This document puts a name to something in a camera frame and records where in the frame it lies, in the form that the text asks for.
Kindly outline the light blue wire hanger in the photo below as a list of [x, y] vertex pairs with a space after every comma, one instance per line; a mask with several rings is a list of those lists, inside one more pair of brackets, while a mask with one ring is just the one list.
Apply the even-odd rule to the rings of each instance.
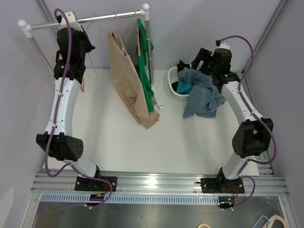
[[100, 57], [100, 59], [99, 59], [99, 73], [97, 73], [97, 71], [96, 71], [96, 68], [94, 68], [93, 67], [93, 61], [92, 61], [92, 58], [91, 58], [91, 56], [90, 56], [90, 54], [88, 54], [88, 57], [89, 57], [89, 60], [90, 60], [90, 63], [91, 63], [91, 67], [92, 67], [92, 69], [93, 69], [93, 71], [94, 71], [94, 73], [95, 73], [95, 79], [96, 79], [96, 81], [97, 81], [97, 83], [98, 83], [98, 89], [100, 90], [100, 91], [102, 91], [103, 90], [103, 88], [104, 88], [104, 85], [103, 85], [103, 41], [102, 41], [102, 29], [101, 29], [101, 25], [100, 25], [100, 23], [98, 22], [97, 23], [98, 24], [98, 38], [99, 38], [99, 45], [100, 45], [100, 47], [99, 47], [99, 51], [98, 51], [98, 53], [99, 53], [99, 57]]

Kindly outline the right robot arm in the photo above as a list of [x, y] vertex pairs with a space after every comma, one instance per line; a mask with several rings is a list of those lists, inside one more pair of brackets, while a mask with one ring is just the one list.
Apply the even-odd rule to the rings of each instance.
[[203, 193], [245, 192], [242, 181], [244, 169], [256, 157], [268, 150], [273, 121], [264, 118], [252, 105], [241, 85], [237, 73], [230, 70], [232, 54], [229, 47], [220, 46], [214, 51], [201, 48], [191, 66], [210, 75], [213, 84], [230, 104], [239, 127], [232, 139], [233, 153], [215, 178], [201, 178]]

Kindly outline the grey blue t shirt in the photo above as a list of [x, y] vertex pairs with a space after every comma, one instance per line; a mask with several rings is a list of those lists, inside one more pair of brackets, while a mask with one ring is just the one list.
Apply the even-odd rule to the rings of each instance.
[[226, 99], [213, 85], [211, 76], [189, 68], [184, 68], [177, 75], [180, 81], [193, 85], [189, 92], [183, 118], [193, 115], [203, 118], [215, 118], [217, 108], [224, 104]]

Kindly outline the beige wooden hanger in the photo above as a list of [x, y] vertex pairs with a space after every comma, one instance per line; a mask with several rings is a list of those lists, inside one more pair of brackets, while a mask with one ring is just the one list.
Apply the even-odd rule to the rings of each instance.
[[85, 78], [84, 77], [82, 78], [80, 90], [81, 90], [82, 93], [85, 91]]

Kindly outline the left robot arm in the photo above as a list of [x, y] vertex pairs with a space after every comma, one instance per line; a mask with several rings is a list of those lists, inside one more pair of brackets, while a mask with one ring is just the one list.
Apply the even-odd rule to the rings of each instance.
[[62, 28], [57, 32], [59, 50], [54, 67], [55, 94], [49, 122], [43, 134], [37, 134], [36, 142], [45, 152], [44, 167], [49, 177], [56, 177], [63, 170], [52, 174], [48, 159], [54, 158], [71, 166], [79, 175], [76, 186], [98, 190], [102, 186], [100, 169], [83, 155], [84, 143], [73, 137], [72, 120], [76, 97], [81, 88], [85, 57], [94, 50], [85, 31]]

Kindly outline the teal t shirt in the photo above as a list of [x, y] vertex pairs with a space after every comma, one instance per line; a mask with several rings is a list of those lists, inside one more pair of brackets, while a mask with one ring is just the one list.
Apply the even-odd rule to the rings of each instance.
[[180, 80], [177, 85], [176, 92], [181, 95], [189, 95], [194, 84], [186, 83], [184, 80]]

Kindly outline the beige t shirt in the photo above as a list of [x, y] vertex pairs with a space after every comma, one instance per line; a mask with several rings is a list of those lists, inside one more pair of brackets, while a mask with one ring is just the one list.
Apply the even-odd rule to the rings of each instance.
[[108, 43], [113, 86], [137, 124], [149, 129], [160, 117], [154, 109], [153, 95], [144, 88], [131, 57], [123, 53], [111, 30], [108, 31]]

